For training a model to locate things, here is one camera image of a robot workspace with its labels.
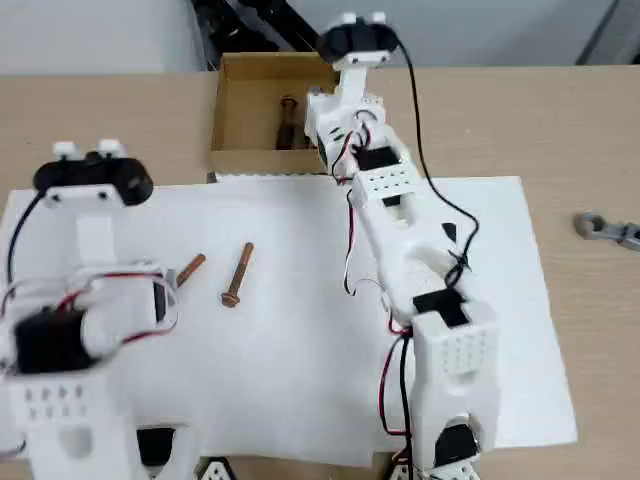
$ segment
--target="white plastic part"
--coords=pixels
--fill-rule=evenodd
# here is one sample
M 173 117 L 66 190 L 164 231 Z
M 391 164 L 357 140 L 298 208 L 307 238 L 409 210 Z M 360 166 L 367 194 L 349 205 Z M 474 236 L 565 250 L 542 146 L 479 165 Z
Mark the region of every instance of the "white plastic part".
M 494 312 L 463 292 L 462 310 L 471 323 L 449 328 L 438 312 L 413 321 L 416 376 L 411 423 L 414 461 L 434 465 L 435 445 L 452 423 L 466 423 L 482 452 L 495 447 L 499 411 L 498 328 Z
M 111 216 L 124 204 L 113 185 L 52 187 L 45 205 L 75 218 L 82 264 L 116 263 Z
M 73 142 L 56 142 L 53 144 L 53 155 L 57 160 L 81 160 L 82 155 Z
M 7 377 L 35 479 L 143 478 L 133 418 L 108 372 Z
M 387 15 L 384 12 L 373 12 L 369 17 L 369 21 L 371 23 L 386 24 L 387 23 Z
M 198 480 L 232 480 L 224 462 L 213 461 Z
M 98 152 L 102 155 L 110 155 L 113 158 L 127 156 L 127 150 L 118 140 L 105 138 L 98 142 Z
M 126 154 L 114 140 L 100 142 L 98 149 L 105 156 Z M 54 151 L 66 159 L 81 158 L 69 142 L 56 144 Z M 50 188 L 45 204 L 75 219 L 77 247 L 84 266 L 74 274 L 79 288 L 87 286 L 87 278 L 114 270 L 117 258 L 111 216 L 124 205 L 113 186 Z M 156 272 L 158 268 L 147 262 L 126 270 Z M 66 286 L 68 280 L 60 278 L 60 285 Z M 149 474 L 140 460 L 130 400 L 123 396 L 124 389 L 115 374 L 111 377 L 115 369 L 111 369 L 109 359 L 124 338 L 157 327 L 153 282 L 135 278 L 96 280 L 91 287 L 77 300 L 87 309 L 82 340 L 90 356 L 106 360 L 80 372 L 8 375 L 11 408 L 17 426 L 25 432 L 36 480 L 147 480 Z M 42 302 L 43 298 L 39 294 L 32 300 Z M 44 305 L 51 305 L 51 301 L 41 303 L 40 308 Z M 24 318 L 17 315 L 18 309 L 24 308 L 12 306 L 11 317 Z M 7 332 L 2 336 L 13 339 Z M 3 344 L 0 351 L 2 357 L 15 358 L 11 341 Z M 199 443 L 194 428 L 178 426 L 170 459 L 155 478 L 192 480 Z
M 381 99 L 365 93 L 367 68 L 384 55 L 352 52 L 336 63 L 334 68 L 342 70 L 340 85 L 334 94 L 309 93 L 305 132 L 319 146 L 328 173 L 352 179 L 352 204 L 376 258 L 378 281 L 394 319 L 413 327 L 414 465 L 428 478 L 436 442 L 453 424 L 464 420 L 482 452 L 494 448 L 500 401 L 498 328 L 469 270 L 456 286 L 465 299 L 461 309 L 467 324 L 449 327 L 438 312 L 420 314 L 414 305 L 414 297 L 446 287 L 445 275 L 457 261 L 450 252 L 461 247 L 442 228 L 450 218 L 425 208 L 435 193 L 420 177 L 407 147 L 385 124 Z M 370 118 L 363 120 L 360 112 Z M 397 162 L 361 171 L 351 149 L 344 149 L 346 135 L 361 130 L 370 134 L 369 148 L 389 147 Z M 394 202 L 387 205 L 385 199 Z
M 122 340 L 137 332 L 158 328 L 153 282 L 146 278 L 99 280 L 82 320 L 82 343 L 96 358 L 113 354 Z
M 443 467 L 434 468 L 428 472 L 418 471 L 418 475 L 425 480 L 480 480 L 471 464 L 473 459 L 461 460 Z

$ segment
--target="open cardboard box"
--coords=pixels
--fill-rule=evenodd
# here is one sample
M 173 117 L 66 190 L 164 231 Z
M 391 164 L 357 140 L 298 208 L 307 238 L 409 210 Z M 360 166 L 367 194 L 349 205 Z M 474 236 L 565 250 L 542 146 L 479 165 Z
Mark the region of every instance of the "open cardboard box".
M 302 130 L 309 89 L 333 91 L 337 79 L 337 73 L 316 53 L 225 54 L 214 114 L 210 156 L 213 171 L 324 172 L 314 148 L 275 150 L 280 100 L 289 95 L 298 101 L 295 120 Z

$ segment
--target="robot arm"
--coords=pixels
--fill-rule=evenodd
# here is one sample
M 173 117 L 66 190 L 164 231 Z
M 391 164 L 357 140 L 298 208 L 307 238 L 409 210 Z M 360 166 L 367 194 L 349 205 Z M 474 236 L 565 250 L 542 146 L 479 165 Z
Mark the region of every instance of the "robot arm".
M 456 232 L 430 210 L 439 200 L 385 123 L 382 99 L 365 92 L 368 69 L 399 43 L 384 21 L 345 14 L 321 36 L 319 53 L 341 78 L 333 94 L 309 92 L 305 133 L 328 173 L 351 183 L 393 317 L 413 332 L 411 476 L 475 478 L 470 462 L 495 444 L 498 331 L 471 272 L 445 284 Z
M 36 198 L 73 219 L 82 267 L 10 282 L 0 359 L 11 408 L 35 478 L 146 480 L 131 402 L 113 360 L 123 345 L 173 329 L 177 296 L 159 266 L 118 263 L 111 219 L 144 202 L 153 184 L 117 142 L 103 141 L 86 157 L 70 143 L 54 152 L 58 161 L 34 177 Z M 171 456 L 155 478 L 192 478 L 197 431 L 174 427 Z

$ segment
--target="bolt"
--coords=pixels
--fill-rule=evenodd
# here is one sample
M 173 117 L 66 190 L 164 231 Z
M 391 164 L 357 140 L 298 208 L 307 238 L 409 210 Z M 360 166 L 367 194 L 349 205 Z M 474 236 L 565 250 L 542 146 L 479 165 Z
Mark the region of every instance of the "bolt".
M 238 303 L 240 303 L 238 290 L 240 290 L 240 284 L 242 283 L 242 279 L 244 278 L 244 274 L 247 270 L 247 265 L 249 264 L 249 259 L 251 258 L 252 252 L 253 243 L 245 243 L 244 249 L 242 250 L 242 256 L 240 257 L 240 261 L 238 262 L 236 271 L 233 274 L 233 280 L 231 280 L 231 285 L 229 285 L 229 290 L 222 294 L 222 304 L 225 307 L 233 308 Z
M 200 268 L 200 265 L 202 265 L 206 259 L 207 257 L 205 257 L 202 253 L 199 253 L 193 260 L 189 262 L 189 265 L 187 265 L 176 278 L 176 285 L 178 286 L 178 288 L 180 288 L 187 280 L 189 280 L 189 277 L 191 277 L 191 275 L 193 275 L 193 273 L 198 268 Z

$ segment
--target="black part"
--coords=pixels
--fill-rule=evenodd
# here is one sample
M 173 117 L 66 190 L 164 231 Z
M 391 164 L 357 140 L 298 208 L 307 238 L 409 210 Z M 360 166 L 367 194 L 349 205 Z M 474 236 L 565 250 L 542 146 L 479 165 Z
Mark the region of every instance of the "black part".
M 156 311 L 156 323 L 160 323 L 167 314 L 167 294 L 162 285 L 153 284 L 153 303 Z
M 17 371 L 23 375 L 85 370 L 97 363 L 82 343 L 84 311 L 41 311 L 13 330 Z
M 418 310 L 418 313 L 436 311 L 449 328 L 470 323 L 462 311 L 462 303 L 464 303 L 462 295 L 453 288 L 445 288 L 444 290 L 437 290 L 413 297 L 413 305 L 416 307 L 416 310 Z
M 442 467 L 459 462 L 478 454 L 473 431 L 468 425 L 454 425 L 445 428 L 436 442 L 434 467 Z
M 175 429 L 170 427 L 145 428 L 136 432 L 140 459 L 145 467 L 166 465 L 171 457 L 175 433 Z
M 392 197 L 383 198 L 382 202 L 385 207 L 397 207 L 400 205 L 400 197 L 402 195 L 393 195 Z
M 359 149 L 354 154 L 360 170 L 375 170 L 390 167 L 400 163 L 400 159 L 391 147 L 376 148 L 374 150 Z
M 455 243 L 458 239 L 458 227 L 455 223 L 445 222 L 442 224 L 442 229 L 444 230 L 445 235 L 449 237 L 453 243 Z
M 355 24 L 338 25 L 320 35 L 316 50 L 326 62 L 334 63 L 353 52 L 393 52 L 398 44 L 391 27 L 358 17 Z
M 318 153 L 320 154 L 320 160 L 322 160 L 322 163 L 324 163 L 325 167 L 328 167 L 327 150 L 324 147 L 324 143 L 322 143 L 322 139 L 320 138 L 320 135 L 318 135 L 317 137 L 318 137 Z
M 113 185 L 126 206 L 139 205 L 153 193 L 153 181 L 135 158 L 105 158 L 97 152 L 84 160 L 45 163 L 33 176 L 41 193 L 51 187 Z
M 201 30 L 209 37 L 220 55 L 225 52 L 279 50 L 262 32 L 247 27 L 225 0 L 197 0 L 195 7 Z
M 318 33 L 286 0 L 240 0 L 240 3 L 255 8 L 258 16 L 295 50 L 313 51 L 318 42 Z

